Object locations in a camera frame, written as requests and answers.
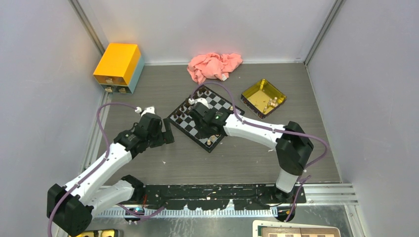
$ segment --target cable connector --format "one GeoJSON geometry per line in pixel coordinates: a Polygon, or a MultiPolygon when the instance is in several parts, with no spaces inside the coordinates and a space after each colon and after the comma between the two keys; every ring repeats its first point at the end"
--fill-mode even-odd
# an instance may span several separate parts
{"type": "Polygon", "coordinates": [[[140,107],[137,107],[137,108],[135,109],[135,112],[136,112],[137,114],[140,114],[142,111],[143,111],[143,110],[142,110],[140,107]]]}

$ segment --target orange box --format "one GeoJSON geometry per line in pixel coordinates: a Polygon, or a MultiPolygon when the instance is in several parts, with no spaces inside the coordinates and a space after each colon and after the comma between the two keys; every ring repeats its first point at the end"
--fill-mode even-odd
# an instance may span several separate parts
{"type": "Polygon", "coordinates": [[[93,76],[101,84],[129,85],[140,57],[136,44],[110,43],[93,76]]]}

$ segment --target crumpled towel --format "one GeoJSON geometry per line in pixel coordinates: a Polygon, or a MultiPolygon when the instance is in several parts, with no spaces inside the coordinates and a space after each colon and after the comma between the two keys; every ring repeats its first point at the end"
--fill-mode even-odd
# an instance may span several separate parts
{"type": "Polygon", "coordinates": [[[201,84],[205,79],[226,80],[228,73],[234,71],[241,63],[239,54],[216,54],[207,53],[194,57],[188,64],[187,70],[194,82],[201,84]]]}

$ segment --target orange drawer unit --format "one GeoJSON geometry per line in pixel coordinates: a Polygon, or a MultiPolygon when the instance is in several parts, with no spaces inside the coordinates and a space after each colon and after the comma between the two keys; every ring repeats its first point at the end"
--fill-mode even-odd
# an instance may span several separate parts
{"type": "Polygon", "coordinates": [[[134,76],[139,77],[143,67],[144,60],[136,44],[110,43],[93,76],[104,89],[118,86],[124,88],[130,86],[131,80],[137,83],[138,78],[134,76]]]}

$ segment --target robotic arm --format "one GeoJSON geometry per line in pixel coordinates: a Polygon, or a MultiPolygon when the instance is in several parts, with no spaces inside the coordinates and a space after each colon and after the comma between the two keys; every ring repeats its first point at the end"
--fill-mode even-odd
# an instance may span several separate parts
{"type": "Polygon", "coordinates": [[[190,99],[194,105],[189,115],[193,118],[198,134],[202,138],[223,134],[225,136],[242,137],[263,144],[276,151],[279,171],[276,181],[276,197],[286,200],[290,197],[293,187],[299,176],[303,174],[304,167],[313,151],[313,144],[308,138],[290,136],[278,130],[287,130],[304,133],[301,127],[290,121],[288,125],[268,124],[240,116],[239,120],[232,110],[209,108],[206,99],[190,99]],[[272,131],[261,129],[270,127],[272,131]]]}
{"type": "Polygon", "coordinates": [[[77,236],[90,224],[92,218],[122,201],[138,202],[144,195],[144,184],[133,176],[125,176],[119,182],[104,190],[98,189],[123,165],[130,162],[148,147],[158,147],[174,142],[170,123],[164,119],[166,132],[162,132],[162,119],[155,114],[154,107],[142,111],[141,119],[130,130],[118,134],[110,145],[110,152],[103,164],[105,154],[77,178],[61,187],[53,185],[47,195],[47,217],[50,217],[58,201],[79,183],[58,208],[53,221],[70,236],[77,236]]]}

